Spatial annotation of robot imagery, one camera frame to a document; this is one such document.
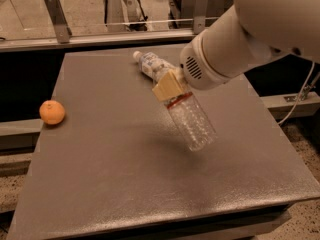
clear plastic bottle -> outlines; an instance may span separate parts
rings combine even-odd
[[[139,63],[140,70],[155,82],[170,69],[181,71],[152,52],[142,54],[137,51],[133,57]],[[185,81],[182,71],[176,76],[179,81]],[[189,88],[184,94],[165,101],[164,105],[191,151],[201,150],[215,140],[216,132]]]

orange fruit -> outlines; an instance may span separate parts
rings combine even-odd
[[[47,100],[42,103],[39,109],[41,119],[50,125],[55,125],[60,123],[66,112],[64,107],[55,100]]]

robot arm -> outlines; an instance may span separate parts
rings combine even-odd
[[[320,0],[234,0],[181,52],[189,84],[210,89],[287,54],[320,63]]]

bottle cap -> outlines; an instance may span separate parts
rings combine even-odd
[[[133,53],[133,58],[134,58],[134,60],[135,60],[136,62],[139,62],[141,56],[142,56],[142,52],[135,51],[135,52]]]

table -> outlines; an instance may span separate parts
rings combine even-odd
[[[138,71],[135,50],[178,65],[182,44],[67,54],[53,99],[67,117],[44,126],[8,239],[232,239],[285,221],[320,197],[281,128],[241,75],[195,91],[218,139],[184,144]]]

